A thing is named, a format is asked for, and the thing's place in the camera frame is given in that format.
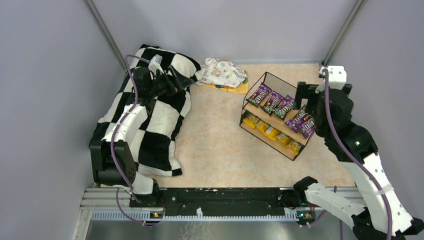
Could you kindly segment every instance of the checkered blanket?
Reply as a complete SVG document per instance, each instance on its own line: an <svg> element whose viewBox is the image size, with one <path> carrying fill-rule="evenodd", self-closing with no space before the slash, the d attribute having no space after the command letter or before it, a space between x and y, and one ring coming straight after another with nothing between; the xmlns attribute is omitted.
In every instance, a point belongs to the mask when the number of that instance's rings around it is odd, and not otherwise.
<svg viewBox="0 0 424 240"><path fill-rule="evenodd" d="M151 60L156 54L162 56L160 66L163 69L172 65L178 73L187 78L195 81L201 78L198 73L201 69L199 63L183 54L143 44L135 55ZM137 67L148 67L148 63L135 58L130 68L134 70ZM91 141L103 139L116 125L127 100L134 97L132 88L130 76L126 74L112 106L98 121ZM161 95L156 98L151 115L138 128L129 146L139 173L161 176L183 174L180 163L174 156L175 139L190 107L189 88L172 96Z"/></svg>

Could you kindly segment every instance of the white patterned cloth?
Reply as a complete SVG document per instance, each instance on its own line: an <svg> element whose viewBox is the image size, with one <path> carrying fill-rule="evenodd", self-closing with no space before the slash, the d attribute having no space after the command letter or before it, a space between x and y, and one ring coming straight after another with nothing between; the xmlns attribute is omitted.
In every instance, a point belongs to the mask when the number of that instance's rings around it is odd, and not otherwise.
<svg viewBox="0 0 424 240"><path fill-rule="evenodd" d="M205 65L201 66L201 80L196 82L199 86L212 84L236 88L248 77L245 71L230 61L208 57L204 63Z"/></svg>
<svg viewBox="0 0 424 240"><path fill-rule="evenodd" d="M200 78L199 63L181 53L143 44L135 55L151 60L156 54L162 56L160 66L163 69L173 66L175 71L186 78L194 81ZM130 69L134 70L137 67L148 67L148 63L135 58ZM134 98L132 88L133 83L127 73L109 111L98 121L90 145L103 141L102 139L116 125L125 106ZM189 87L172 96L160 95L155 99L151 115L133 133L134 139L129 146L138 173L169 177L183 174L180 163L174 156L175 139L190 108Z"/></svg>

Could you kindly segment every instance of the yellow candy wrapper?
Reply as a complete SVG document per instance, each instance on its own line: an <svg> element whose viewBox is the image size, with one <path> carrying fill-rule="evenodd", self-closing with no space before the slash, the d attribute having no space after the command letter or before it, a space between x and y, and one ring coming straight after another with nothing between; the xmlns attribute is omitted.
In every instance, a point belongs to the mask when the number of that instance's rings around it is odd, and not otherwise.
<svg viewBox="0 0 424 240"><path fill-rule="evenodd" d="M293 149L293 151L294 151L294 153L295 153L296 155L298 155L298 154L299 154L299 151L301 150L301 147L302 147L302 145L301 145L300 143L298 143L297 141L295 141L295 140L291 140L291 141L287 144L287 146L286 146L286 148L291 148L291 149Z"/></svg>
<svg viewBox="0 0 424 240"><path fill-rule="evenodd" d="M277 140L282 143L282 145L287 148L287 145L290 143L290 141L292 140L289 136L285 135L284 133L280 133L279 135L277 135Z"/></svg>
<svg viewBox="0 0 424 240"><path fill-rule="evenodd" d="M273 128L272 126L268 127L268 129L265 131L265 136L272 140L277 140L277 135L280 134L280 131Z"/></svg>
<svg viewBox="0 0 424 240"><path fill-rule="evenodd" d="M256 123L256 127L257 129L259 129L263 134L265 134L265 132L267 131L267 129L270 127L269 124L267 124L266 122L259 120Z"/></svg>
<svg viewBox="0 0 424 240"><path fill-rule="evenodd" d="M243 123L247 124L252 129L255 128L256 123L258 123L259 118L254 116L253 114L249 114L245 119L243 119Z"/></svg>

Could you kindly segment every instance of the white wall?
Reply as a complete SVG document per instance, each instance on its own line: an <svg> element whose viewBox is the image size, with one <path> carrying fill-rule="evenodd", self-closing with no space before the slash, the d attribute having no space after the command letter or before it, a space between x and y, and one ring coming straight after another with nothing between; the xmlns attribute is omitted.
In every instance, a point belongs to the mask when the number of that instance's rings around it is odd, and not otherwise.
<svg viewBox="0 0 424 240"><path fill-rule="evenodd" d="M0 239L66 240L123 72L82 0L0 11Z"/></svg>
<svg viewBox="0 0 424 240"><path fill-rule="evenodd" d="M343 65L353 120L377 143L405 208L424 219L424 1L368 1L331 65ZM423 239L424 233L414 239Z"/></svg>
<svg viewBox="0 0 424 240"><path fill-rule="evenodd" d="M94 0L122 54L142 43L236 63L321 62L355 0Z"/></svg>

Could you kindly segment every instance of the table surface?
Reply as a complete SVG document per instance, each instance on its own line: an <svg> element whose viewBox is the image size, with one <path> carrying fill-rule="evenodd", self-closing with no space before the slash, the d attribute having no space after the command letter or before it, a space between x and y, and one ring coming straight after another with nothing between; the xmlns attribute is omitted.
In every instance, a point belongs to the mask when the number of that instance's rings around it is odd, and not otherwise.
<svg viewBox="0 0 424 240"><path fill-rule="evenodd" d="M319 65L244 64L249 83L270 72L296 86L319 84ZM355 186L349 173L314 135L295 161L266 145L239 126L244 94L192 85L191 110L175 140L175 158L182 175L151 175L160 187L235 188L292 187L306 176L325 186Z"/></svg>

